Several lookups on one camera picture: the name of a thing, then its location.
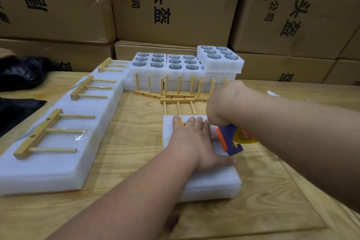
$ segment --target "person's right arm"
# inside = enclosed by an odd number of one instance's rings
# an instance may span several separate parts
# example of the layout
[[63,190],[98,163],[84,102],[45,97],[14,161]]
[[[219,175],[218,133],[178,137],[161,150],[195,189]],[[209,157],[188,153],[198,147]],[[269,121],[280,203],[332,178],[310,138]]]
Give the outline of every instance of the person's right arm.
[[274,97],[233,81],[207,102],[211,124],[253,135],[310,182],[360,212],[360,112]]

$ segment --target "finger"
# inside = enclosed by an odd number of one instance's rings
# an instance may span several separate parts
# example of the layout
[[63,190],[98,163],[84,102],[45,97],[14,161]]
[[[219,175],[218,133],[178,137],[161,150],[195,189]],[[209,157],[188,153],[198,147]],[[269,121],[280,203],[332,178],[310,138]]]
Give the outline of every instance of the finger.
[[202,125],[202,117],[197,117],[194,123],[194,127],[196,129],[202,130],[203,125]]
[[235,165],[235,160],[230,156],[217,156],[217,167],[232,167]]
[[195,117],[192,116],[187,120],[185,127],[194,127],[194,123],[195,123]]
[[209,136],[209,137],[211,136],[210,123],[208,120],[204,121],[203,132],[205,132],[207,136]]
[[179,116],[175,115],[172,118],[172,130],[175,131],[175,130],[179,129],[180,127],[181,126],[180,126],[180,123],[179,123]]

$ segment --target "wooden dowel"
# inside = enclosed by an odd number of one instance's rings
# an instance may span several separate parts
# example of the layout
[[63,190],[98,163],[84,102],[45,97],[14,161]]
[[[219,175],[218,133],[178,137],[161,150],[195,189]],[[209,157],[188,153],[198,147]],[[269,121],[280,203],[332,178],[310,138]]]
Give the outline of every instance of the wooden dowel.
[[77,148],[60,148],[60,147],[31,147],[31,152],[56,152],[56,153],[76,153]]
[[149,94],[151,94],[151,77],[148,75]]
[[108,68],[106,68],[106,69],[103,69],[103,70],[123,72],[122,69],[108,69]]
[[179,78],[178,78],[178,95],[180,93],[180,86],[181,86],[181,74],[179,74]]
[[200,77],[199,84],[198,84],[198,94],[197,94],[198,97],[200,97],[201,85],[202,85],[202,77]]
[[119,68],[126,68],[126,65],[108,64],[108,66],[117,66]]
[[116,83],[115,80],[104,80],[104,79],[92,79],[94,82],[103,82],[103,83]]
[[140,87],[139,87],[139,76],[137,73],[135,73],[135,78],[136,78],[136,90],[140,91]]
[[182,117],[179,117],[179,123],[181,126],[184,126],[184,122],[182,121]]
[[87,97],[87,98],[101,98],[106,99],[106,95],[90,95],[90,94],[78,94],[80,97]]
[[86,130],[81,130],[81,129],[63,129],[63,128],[47,128],[45,129],[46,132],[48,133],[52,133],[52,132],[57,132],[57,133],[84,133],[86,132]]
[[211,80],[209,96],[211,96],[214,93],[214,89],[215,89],[215,78]]
[[196,115],[195,106],[193,104],[193,101],[190,101],[191,109],[193,110],[193,114]]
[[177,104],[178,104],[178,113],[179,113],[179,115],[181,115],[180,103],[178,101],[177,101]]
[[167,90],[169,88],[169,74],[165,75],[165,94],[167,93]]
[[97,87],[95,85],[86,85],[85,87],[86,88],[95,88],[95,89],[109,89],[109,90],[112,89],[112,87]]
[[59,116],[66,118],[95,119],[95,115],[59,114]]
[[164,95],[164,78],[161,78],[160,90],[161,90],[160,95],[163,96]]
[[193,77],[191,78],[191,85],[190,85],[190,94],[194,90],[194,83],[195,83],[195,75],[193,74]]

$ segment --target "wooden table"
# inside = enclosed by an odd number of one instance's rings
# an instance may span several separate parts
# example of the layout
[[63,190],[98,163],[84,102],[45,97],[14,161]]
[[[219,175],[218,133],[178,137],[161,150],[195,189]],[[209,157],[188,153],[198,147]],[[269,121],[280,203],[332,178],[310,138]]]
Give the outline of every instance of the wooden table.
[[[0,97],[36,98],[48,103],[0,139],[0,153],[18,139],[86,73],[50,73],[31,91]],[[360,111],[360,88],[251,81],[260,92],[338,105]],[[205,114],[205,103],[196,103]],[[183,114],[192,114],[189,105]],[[177,114],[176,105],[168,106]],[[163,108],[158,100],[125,92],[101,143],[82,191],[0,197],[0,239],[42,240],[154,157],[162,144]],[[245,145],[235,156],[243,181],[232,200],[177,205],[180,220],[165,239],[272,240],[360,239],[359,215],[333,200],[261,145]]]

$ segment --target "round hole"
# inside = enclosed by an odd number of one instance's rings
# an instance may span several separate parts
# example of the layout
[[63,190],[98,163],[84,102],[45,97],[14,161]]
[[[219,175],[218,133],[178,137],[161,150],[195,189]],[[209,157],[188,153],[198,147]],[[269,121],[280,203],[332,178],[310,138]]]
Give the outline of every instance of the round hole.
[[205,49],[204,50],[206,53],[216,53],[216,51],[212,50],[212,49]]
[[237,60],[237,56],[233,54],[226,54],[225,57],[230,60]]
[[181,61],[179,59],[170,59],[169,62],[172,64],[180,64]]
[[210,53],[207,56],[211,59],[220,59],[221,58],[221,56],[219,54],[213,54],[213,53]]
[[222,54],[232,54],[233,52],[229,49],[223,49],[222,51],[220,51]]
[[150,65],[155,68],[162,68],[164,66],[164,64],[160,62],[152,62]]
[[171,69],[181,69],[181,65],[171,64],[171,65],[169,65],[169,68],[171,68]]
[[145,66],[146,63],[145,63],[145,62],[142,62],[142,61],[137,61],[137,62],[134,62],[133,65],[134,65],[134,66]]
[[147,58],[146,57],[136,57],[135,60],[137,60],[137,61],[146,61]]
[[187,64],[196,64],[196,61],[194,61],[194,60],[185,60],[185,63],[187,63]]
[[186,68],[187,68],[187,69],[191,69],[191,70],[197,70],[197,69],[199,69],[199,67],[196,66],[196,65],[187,65]]
[[154,62],[163,62],[164,59],[160,58],[160,57],[153,57],[151,60],[153,60]]

